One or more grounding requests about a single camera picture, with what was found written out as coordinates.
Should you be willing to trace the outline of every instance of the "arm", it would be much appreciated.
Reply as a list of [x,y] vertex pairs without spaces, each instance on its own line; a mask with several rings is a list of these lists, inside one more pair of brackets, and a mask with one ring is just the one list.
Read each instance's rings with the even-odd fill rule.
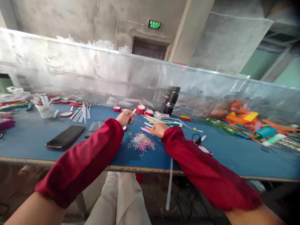
[[66,151],[5,224],[61,224],[65,209],[111,162],[124,136],[122,127],[132,120],[131,110],[107,119],[86,141]]
[[199,151],[185,139],[180,127],[157,123],[150,134],[161,137],[165,151],[178,162],[187,178],[215,208],[225,212],[232,224],[281,224],[243,179]]

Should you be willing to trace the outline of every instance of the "blue tabletop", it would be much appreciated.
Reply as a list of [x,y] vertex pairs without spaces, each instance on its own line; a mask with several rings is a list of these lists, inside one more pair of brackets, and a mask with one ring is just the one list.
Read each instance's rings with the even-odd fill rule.
[[[56,104],[54,109],[60,112],[69,111],[67,104]],[[46,148],[45,144],[64,131],[71,125],[90,127],[95,120],[116,118],[120,113],[114,112],[111,107],[93,106],[91,108],[91,119],[87,124],[73,122],[68,117],[57,116],[55,120],[42,119],[34,107],[31,112],[21,111],[15,114],[15,127],[1,131],[4,134],[0,139],[0,157],[24,158],[56,161],[66,151]],[[112,161],[112,165],[125,167],[144,167],[170,169],[169,155],[164,151],[164,144],[160,138],[153,137],[143,132],[146,119],[137,115],[131,125],[127,126],[122,144]],[[211,126],[210,122],[195,120],[183,121],[187,126],[202,130],[203,133],[183,127],[186,139],[191,139],[194,133],[206,135],[203,146],[214,154],[214,158],[221,164],[231,169],[240,176],[251,176],[261,178],[293,179],[300,181],[300,155],[284,149],[266,148],[252,140],[242,137],[231,136],[217,127]],[[128,147],[130,137],[135,133],[144,133],[156,143],[155,150],[148,150],[142,157],[140,151]],[[86,131],[76,141],[85,141]],[[174,170],[179,170],[177,163]]]

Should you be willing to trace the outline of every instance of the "metal mesh partition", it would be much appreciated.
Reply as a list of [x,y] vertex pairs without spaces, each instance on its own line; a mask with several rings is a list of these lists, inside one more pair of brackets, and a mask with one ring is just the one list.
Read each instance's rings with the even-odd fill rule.
[[175,115],[221,117],[234,99],[244,99],[261,117],[300,122],[298,89],[3,28],[0,71],[32,93],[102,105],[162,110],[168,88],[180,86]]

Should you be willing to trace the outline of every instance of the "person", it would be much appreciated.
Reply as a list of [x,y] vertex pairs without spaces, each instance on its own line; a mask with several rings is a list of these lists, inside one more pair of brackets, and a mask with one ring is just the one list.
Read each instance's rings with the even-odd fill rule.
[[[5,224],[61,224],[66,208],[109,165],[121,145],[122,127],[131,124],[134,115],[126,110],[117,119],[107,119],[90,138],[66,151]],[[184,138],[180,127],[157,123],[150,134],[161,138],[165,151],[178,162],[187,178],[233,225],[284,224],[243,179],[197,151]],[[151,224],[134,173],[107,173],[86,224]]]

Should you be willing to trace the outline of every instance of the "green exit sign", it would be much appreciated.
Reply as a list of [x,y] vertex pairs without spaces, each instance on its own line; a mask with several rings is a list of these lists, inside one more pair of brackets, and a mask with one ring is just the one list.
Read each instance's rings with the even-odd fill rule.
[[149,20],[148,21],[148,28],[152,28],[152,29],[155,29],[155,30],[160,30],[160,28],[162,28],[162,23],[154,21],[154,20]]

